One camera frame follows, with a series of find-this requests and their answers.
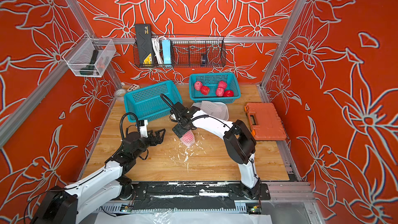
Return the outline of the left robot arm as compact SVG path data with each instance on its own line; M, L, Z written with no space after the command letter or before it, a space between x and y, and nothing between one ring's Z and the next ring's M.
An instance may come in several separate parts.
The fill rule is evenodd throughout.
M42 194L44 199L34 214L32 224L78 224L106 202L133 192L125 174L136 165L148 148L163 143L165 129L149 131L147 136L131 132L122 136L116 152L103 167L63 188L55 186Z

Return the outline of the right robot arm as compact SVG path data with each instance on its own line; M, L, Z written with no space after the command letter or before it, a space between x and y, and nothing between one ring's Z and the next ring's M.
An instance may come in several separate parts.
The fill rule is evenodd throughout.
M203 129L221 138L229 157L238 164L240 185L246 197L253 199L260 194L261 179L255 166L257 142L245 123L241 120L222 120L206 114L198 107L186 108L179 102L169 107L177 122L173 132L178 138L182 139L193 128Z

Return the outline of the teal basket with netted apples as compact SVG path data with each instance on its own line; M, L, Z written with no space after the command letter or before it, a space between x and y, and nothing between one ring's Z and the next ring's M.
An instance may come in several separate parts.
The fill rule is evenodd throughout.
M161 99L161 94L173 103L183 102L176 85L168 80L127 93L124 96L125 111L149 122L165 117L170 113L170 107Z

